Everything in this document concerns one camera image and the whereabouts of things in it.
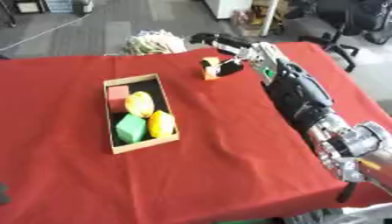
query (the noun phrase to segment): cable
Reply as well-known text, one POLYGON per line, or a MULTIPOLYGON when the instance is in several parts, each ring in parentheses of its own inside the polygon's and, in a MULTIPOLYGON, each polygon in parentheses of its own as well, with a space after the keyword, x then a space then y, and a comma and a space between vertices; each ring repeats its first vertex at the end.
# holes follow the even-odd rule
POLYGON ((11 49, 12 47, 22 45, 24 42, 27 42, 27 41, 29 41, 29 40, 38 38, 38 37, 40 37, 40 36, 42 36, 42 35, 45 35, 45 34, 47 34, 47 33, 54 32, 54 31, 56 31, 56 30, 58 30, 58 29, 60 29, 60 28, 63 28, 64 26, 71 25, 71 24, 73 24, 73 23, 76 23, 76 22, 78 22, 78 21, 81 21, 82 19, 88 17, 89 15, 91 15, 91 14, 84 15, 83 17, 77 18, 77 19, 75 19, 75 20, 73 20, 73 21, 71 21, 71 22, 68 22, 68 23, 65 23, 65 24, 61 24, 61 25, 56 26, 56 27, 54 27, 54 28, 52 28, 52 29, 43 31, 43 32, 41 32, 41 33, 39 33, 39 34, 37 34, 37 35, 35 35, 35 36, 30 37, 30 38, 22 39, 22 40, 18 41, 18 42, 15 43, 15 44, 8 45, 8 46, 6 46, 6 47, 1 48, 1 49, 0 49, 0 52, 4 52, 4 51, 6 51, 6 50, 11 49))

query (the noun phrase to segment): gray carpet floor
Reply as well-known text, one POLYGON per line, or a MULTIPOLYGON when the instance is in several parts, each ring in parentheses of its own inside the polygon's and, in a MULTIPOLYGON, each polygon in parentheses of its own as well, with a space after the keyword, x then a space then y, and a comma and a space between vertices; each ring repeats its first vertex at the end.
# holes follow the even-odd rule
MULTIPOLYGON (((142 30, 164 29, 180 37, 195 32, 228 32, 236 34, 228 21, 217 22, 211 11, 193 0, 95 0, 92 14, 73 24, 48 32, 22 45, 4 50, 22 39, 52 29, 80 17, 73 14, 18 15, 17 27, 0 24, 0 53, 11 58, 36 58, 64 55, 102 55, 119 53, 125 39, 142 30)), ((295 41, 299 35, 320 36, 334 32, 315 17, 285 21, 281 36, 252 38, 254 41, 295 41)), ((372 98, 392 115, 392 40, 379 46, 363 37, 344 37, 342 43, 361 48, 356 57, 358 67, 349 75, 372 98)), ((200 45, 189 45, 190 49, 200 45)))

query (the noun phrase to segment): robotic arm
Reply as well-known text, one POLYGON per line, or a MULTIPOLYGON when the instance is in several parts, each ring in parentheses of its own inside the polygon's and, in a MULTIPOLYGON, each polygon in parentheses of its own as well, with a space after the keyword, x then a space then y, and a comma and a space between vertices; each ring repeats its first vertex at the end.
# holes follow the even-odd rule
POLYGON ((199 33, 191 43, 206 43, 234 61, 249 60, 262 86, 292 128, 314 150, 331 174, 349 184, 338 197, 348 200, 356 183, 371 182, 392 195, 392 136, 375 122, 351 127, 332 108, 333 99, 301 66, 272 44, 249 44, 227 34, 199 33))

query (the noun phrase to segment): box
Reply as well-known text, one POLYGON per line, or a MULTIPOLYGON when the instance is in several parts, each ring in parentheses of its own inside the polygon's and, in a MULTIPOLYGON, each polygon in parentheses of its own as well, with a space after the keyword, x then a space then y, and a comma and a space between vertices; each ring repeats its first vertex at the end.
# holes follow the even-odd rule
POLYGON ((177 125, 174 127, 174 132, 171 136, 153 138, 147 135, 142 142, 126 144, 121 141, 116 134, 116 124, 127 115, 127 113, 111 113, 108 102, 108 87, 128 85, 130 94, 137 91, 144 91, 151 95, 154 101, 155 111, 160 109, 166 113, 174 116, 172 113, 169 102, 167 101, 165 91, 162 88, 161 82, 157 74, 138 75, 117 80, 105 80, 103 82, 103 89, 105 94, 105 106, 108 119, 108 128, 110 134, 110 145, 114 154, 123 153, 126 151, 134 151, 149 147, 157 144, 169 143, 179 140, 179 130, 177 125))

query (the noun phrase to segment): table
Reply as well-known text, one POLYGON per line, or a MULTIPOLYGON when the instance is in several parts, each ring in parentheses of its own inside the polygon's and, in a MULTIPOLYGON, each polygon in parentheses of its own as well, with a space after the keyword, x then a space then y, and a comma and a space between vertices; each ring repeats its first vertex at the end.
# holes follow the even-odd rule
MULTIPOLYGON (((282 43, 350 124, 391 119, 318 46, 282 43)), ((361 184, 334 199, 333 178, 274 109, 249 67, 214 81, 214 49, 143 57, 0 61, 0 181, 12 202, 0 223, 211 223, 391 201, 361 184), (102 82, 158 73, 180 140, 111 155, 102 82)))

